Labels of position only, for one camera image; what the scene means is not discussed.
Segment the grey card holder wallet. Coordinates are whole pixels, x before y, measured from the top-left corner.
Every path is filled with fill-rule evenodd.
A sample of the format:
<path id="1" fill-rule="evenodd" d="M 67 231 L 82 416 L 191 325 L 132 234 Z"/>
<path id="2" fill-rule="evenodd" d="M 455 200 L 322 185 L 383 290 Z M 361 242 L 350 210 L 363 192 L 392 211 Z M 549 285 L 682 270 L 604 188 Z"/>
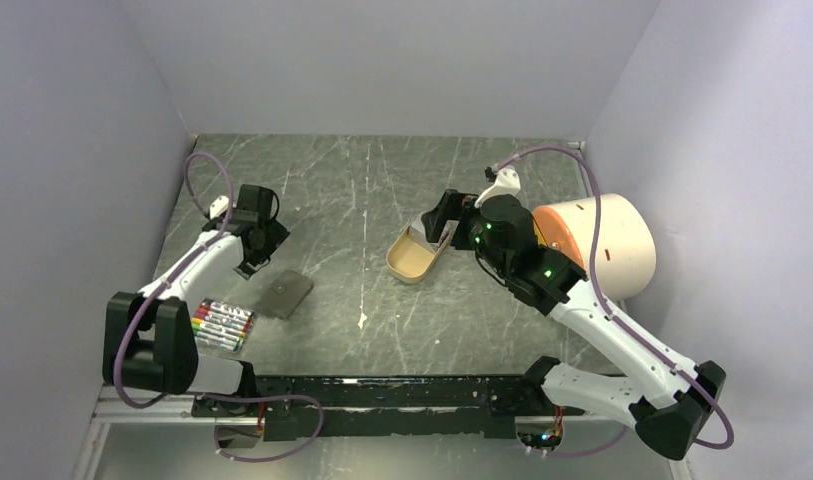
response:
<path id="1" fill-rule="evenodd" d="M 258 312 L 288 320 L 313 290 L 313 280 L 294 270 L 284 270 L 264 289 Z"/>

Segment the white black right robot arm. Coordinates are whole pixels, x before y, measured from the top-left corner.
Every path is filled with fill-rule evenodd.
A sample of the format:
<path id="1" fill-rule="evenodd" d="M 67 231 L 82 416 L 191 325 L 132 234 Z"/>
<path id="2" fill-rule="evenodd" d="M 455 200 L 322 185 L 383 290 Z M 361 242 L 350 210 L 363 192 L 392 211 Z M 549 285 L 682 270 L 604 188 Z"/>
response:
<path id="1" fill-rule="evenodd" d="M 540 243 L 532 213 L 513 195 L 479 203 L 473 194 L 448 189 L 418 225 L 429 244 L 447 240 L 456 250 L 473 252 L 515 299 L 576 332 L 623 374 L 594 374 L 543 357 L 526 372 L 521 389 L 530 412 L 560 406 L 607 417 L 670 460 L 684 459 L 694 445 L 713 448 L 699 434 L 718 415 L 726 432 L 718 446 L 732 445 L 733 428 L 718 403 L 725 370 L 670 350 L 620 313 L 581 266 Z"/>

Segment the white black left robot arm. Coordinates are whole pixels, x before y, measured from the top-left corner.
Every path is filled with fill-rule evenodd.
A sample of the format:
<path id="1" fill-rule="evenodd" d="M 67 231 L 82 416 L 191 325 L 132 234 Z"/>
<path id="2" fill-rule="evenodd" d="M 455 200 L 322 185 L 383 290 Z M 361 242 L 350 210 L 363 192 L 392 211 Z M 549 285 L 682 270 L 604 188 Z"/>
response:
<path id="1" fill-rule="evenodd" d="M 137 292 L 118 292 L 106 307 L 102 376 L 115 387 L 162 395 L 218 394 L 243 416 L 259 400 L 252 365 L 201 354 L 191 316 L 230 272 L 248 279 L 288 238 L 279 198 L 266 187 L 241 186 L 229 220 L 209 220 L 189 251 Z"/>

